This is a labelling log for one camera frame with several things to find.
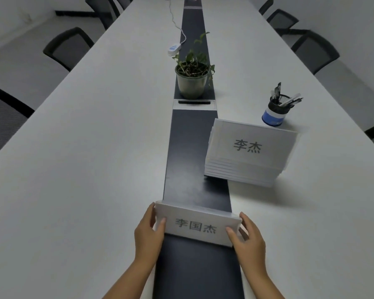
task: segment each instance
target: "stack of name plates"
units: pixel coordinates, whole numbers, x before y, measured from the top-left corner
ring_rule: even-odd
[[[272,187],[297,139],[294,131],[215,119],[204,175]]]

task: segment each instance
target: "person's right hand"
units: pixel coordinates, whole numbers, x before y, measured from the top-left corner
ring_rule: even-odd
[[[240,213],[242,225],[248,231],[248,235],[240,228],[239,231],[244,238],[240,241],[236,233],[229,227],[226,228],[227,234],[237,253],[238,260],[244,271],[245,276],[252,278],[267,277],[265,256],[266,244],[258,227],[243,212]]]

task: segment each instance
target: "hand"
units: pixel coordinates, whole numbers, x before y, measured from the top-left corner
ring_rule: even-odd
[[[243,212],[240,213],[240,217],[242,218],[242,225],[248,231],[247,235],[242,228],[239,229],[245,241],[240,241],[236,233],[229,227],[226,228],[227,234],[234,246],[245,276],[247,278],[265,278],[267,277],[266,244],[254,222]]]
[[[155,224],[155,203],[151,203],[141,219],[139,225],[134,230],[134,241],[136,253],[134,262],[140,264],[151,272],[157,262],[162,242],[164,241],[166,219],[163,218],[154,231]]]

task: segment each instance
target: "pen holder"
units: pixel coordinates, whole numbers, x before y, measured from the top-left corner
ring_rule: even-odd
[[[289,100],[289,97],[286,95],[281,94],[280,97],[281,103]],[[266,125],[277,127],[283,123],[285,116],[291,108],[280,107],[272,101],[272,98],[270,98],[269,105],[262,115],[262,120]]]

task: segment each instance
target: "potted plant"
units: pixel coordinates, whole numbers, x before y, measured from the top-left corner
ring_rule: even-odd
[[[209,32],[201,34],[194,44],[201,44],[207,34]],[[200,97],[204,93],[208,77],[212,80],[214,74],[214,65],[208,63],[207,55],[202,52],[195,55],[194,50],[191,49],[184,61],[179,58],[179,55],[175,55],[173,59],[177,61],[175,72],[181,95],[189,100]]]

